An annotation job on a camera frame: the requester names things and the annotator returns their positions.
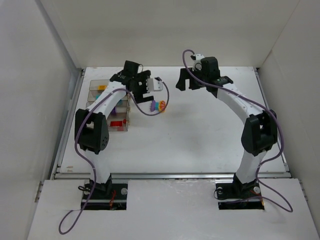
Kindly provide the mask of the yellow flower lego block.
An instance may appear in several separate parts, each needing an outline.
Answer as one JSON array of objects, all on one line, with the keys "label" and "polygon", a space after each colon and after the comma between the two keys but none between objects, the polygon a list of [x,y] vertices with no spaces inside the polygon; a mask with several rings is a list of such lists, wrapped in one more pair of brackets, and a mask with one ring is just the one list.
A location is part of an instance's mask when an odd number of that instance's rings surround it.
[{"label": "yellow flower lego block", "polygon": [[158,111],[160,113],[164,113],[166,109],[166,102],[164,100],[161,100],[158,102]]}]

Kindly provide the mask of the red lego block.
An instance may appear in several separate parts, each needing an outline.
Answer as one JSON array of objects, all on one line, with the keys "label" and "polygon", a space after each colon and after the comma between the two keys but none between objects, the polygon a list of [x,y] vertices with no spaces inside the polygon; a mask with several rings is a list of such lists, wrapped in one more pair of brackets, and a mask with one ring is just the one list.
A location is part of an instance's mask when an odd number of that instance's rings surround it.
[{"label": "red lego block", "polygon": [[110,122],[110,127],[118,128],[118,127],[122,127],[122,126],[123,126],[122,121],[111,121]]}]

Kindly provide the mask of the purple square lego block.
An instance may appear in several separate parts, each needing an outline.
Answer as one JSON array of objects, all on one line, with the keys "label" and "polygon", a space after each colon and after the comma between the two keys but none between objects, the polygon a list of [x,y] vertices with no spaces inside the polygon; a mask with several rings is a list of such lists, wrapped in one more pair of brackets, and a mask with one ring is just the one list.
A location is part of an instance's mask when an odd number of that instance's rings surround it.
[{"label": "purple square lego block", "polygon": [[112,109],[112,111],[110,112],[110,114],[111,114],[112,116],[116,116],[118,113],[119,113],[119,109],[118,109],[117,107],[114,107],[114,108]]}]

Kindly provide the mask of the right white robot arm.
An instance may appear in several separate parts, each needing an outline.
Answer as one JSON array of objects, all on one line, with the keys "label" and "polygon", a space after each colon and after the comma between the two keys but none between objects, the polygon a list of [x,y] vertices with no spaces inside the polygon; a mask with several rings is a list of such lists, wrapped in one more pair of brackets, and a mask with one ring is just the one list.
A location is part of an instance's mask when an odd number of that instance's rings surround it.
[{"label": "right white robot arm", "polygon": [[218,200],[245,199],[255,195],[254,188],[259,185],[256,179],[257,169],[266,153],[278,141],[275,113],[243,99],[242,93],[228,76],[221,76],[218,60],[201,53],[193,53],[190,58],[193,66],[180,70],[176,88],[186,90],[206,88],[218,100],[225,103],[242,121],[241,144],[244,149],[240,166],[233,175],[231,183],[216,184]]}]

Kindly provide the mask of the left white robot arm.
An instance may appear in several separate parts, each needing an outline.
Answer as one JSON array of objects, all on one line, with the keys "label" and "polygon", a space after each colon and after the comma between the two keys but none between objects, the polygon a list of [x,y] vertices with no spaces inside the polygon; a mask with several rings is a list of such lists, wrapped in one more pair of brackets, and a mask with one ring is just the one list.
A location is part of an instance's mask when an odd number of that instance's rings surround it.
[{"label": "left white robot arm", "polygon": [[139,104],[154,100],[153,96],[144,97],[145,94],[163,90],[162,81],[152,78],[149,70],[139,72],[139,66],[139,63],[125,61],[123,70],[112,75],[100,96],[89,107],[79,108],[75,113],[74,148],[91,166],[90,183],[95,192],[111,190],[111,173],[105,151],[110,139],[108,116],[127,95]]}]

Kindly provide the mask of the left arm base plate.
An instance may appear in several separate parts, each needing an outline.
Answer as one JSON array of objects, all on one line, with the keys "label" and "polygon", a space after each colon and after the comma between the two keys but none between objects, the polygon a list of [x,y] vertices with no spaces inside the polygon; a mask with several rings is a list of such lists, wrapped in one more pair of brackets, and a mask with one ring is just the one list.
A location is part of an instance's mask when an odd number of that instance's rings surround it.
[{"label": "left arm base plate", "polygon": [[97,186],[98,184],[84,207],[85,210],[124,211],[127,209],[127,183],[111,183],[109,181],[105,191],[97,189]]}]

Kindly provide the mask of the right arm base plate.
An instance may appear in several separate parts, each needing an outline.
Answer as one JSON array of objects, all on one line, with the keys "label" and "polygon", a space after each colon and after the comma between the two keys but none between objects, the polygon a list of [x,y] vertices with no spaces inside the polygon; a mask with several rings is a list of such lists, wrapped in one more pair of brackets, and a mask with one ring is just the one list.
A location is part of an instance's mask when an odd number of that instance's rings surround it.
[{"label": "right arm base plate", "polygon": [[260,198],[260,185],[253,181],[248,185],[236,182],[217,182],[214,197],[218,200],[219,210],[264,210]]}]

